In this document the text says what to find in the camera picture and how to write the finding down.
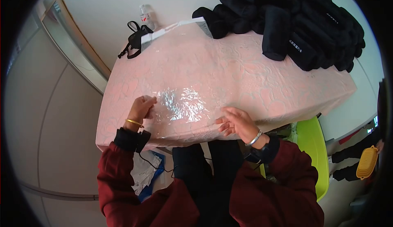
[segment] black pants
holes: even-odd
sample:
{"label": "black pants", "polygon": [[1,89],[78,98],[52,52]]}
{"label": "black pants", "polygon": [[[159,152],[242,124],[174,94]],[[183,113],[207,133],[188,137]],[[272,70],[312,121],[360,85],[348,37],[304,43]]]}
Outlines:
{"label": "black pants", "polygon": [[[372,145],[376,146],[376,143],[381,139],[381,134],[379,127],[376,127],[371,134],[366,136],[363,140],[356,143],[354,146],[345,148],[339,152],[332,155],[332,162],[339,163],[346,158],[358,158],[360,159],[363,150],[370,148]],[[358,168],[359,162],[353,166],[347,166],[343,169],[337,170],[333,173],[333,177],[337,180],[346,179],[347,181],[359,180],[356,176],[356,170]]]}
{"label": "black pants", "polygon": [[198,226],[238,226],[229,197],[243,154],[236,140],[208,142],[214,177],[200,144],[173,148],[174,177],[182,179],[200,212]]}

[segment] white sneaker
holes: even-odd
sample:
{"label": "white sneaker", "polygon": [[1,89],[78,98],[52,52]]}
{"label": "white sneaker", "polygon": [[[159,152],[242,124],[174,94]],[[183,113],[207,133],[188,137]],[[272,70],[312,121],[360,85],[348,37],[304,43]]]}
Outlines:
{"label": "white sneaker", "polygon": [[330,174],[329,183],[331,183],[333,180],[335,180],[335,178],[333,177],[333,174]]}

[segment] maroon jacket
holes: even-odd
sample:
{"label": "maroon jacket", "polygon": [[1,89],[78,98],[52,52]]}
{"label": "maroon jacket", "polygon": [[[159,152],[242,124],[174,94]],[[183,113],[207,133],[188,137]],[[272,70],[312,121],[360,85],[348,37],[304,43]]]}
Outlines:
{"label": "maroon jacket", "polygon": [[[144,202],[138,200],[131,187],[133,155],[112,142],[101,156],[99,203],[108,226],[196,225],[199,211],[180,179]],[[280,185],[263,178],[247,162],[238,170],[229,213],[240,226],[323,226],[324,215],[315,194],[318,172],[311,166],[310,156],[296,144],[280,141],[269,169]]]}

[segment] black cuff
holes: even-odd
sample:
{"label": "black cuff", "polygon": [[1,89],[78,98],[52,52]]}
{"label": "black cuff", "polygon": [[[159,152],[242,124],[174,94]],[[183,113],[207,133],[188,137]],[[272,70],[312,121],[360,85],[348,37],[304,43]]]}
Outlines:
{"label": "black cuff", "polygon": [[269,164],[276,157],[280,149],[280,140],[278,136],[269,136],[270,141],[261,149],[251,148],[250,153],[245,160],[257,164]]}
{"label": "black cuff", "polygon": [[136,146],[138,145],[138,132],[125,130],[121,127],[117,130],[113,142],[122,150],[135,152]]}

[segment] silver bracelet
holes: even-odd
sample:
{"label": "silver bracelet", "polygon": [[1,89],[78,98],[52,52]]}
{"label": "silver bracelet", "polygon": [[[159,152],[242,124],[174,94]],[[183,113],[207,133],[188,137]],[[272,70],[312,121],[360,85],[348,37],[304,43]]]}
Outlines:
{"label": "silver bracelet", "polygon": [[259,130],[257,136],[249,143],[246,144],[246,147],[251,147],[258,139],[259,137],[262,135],[262,131]]}

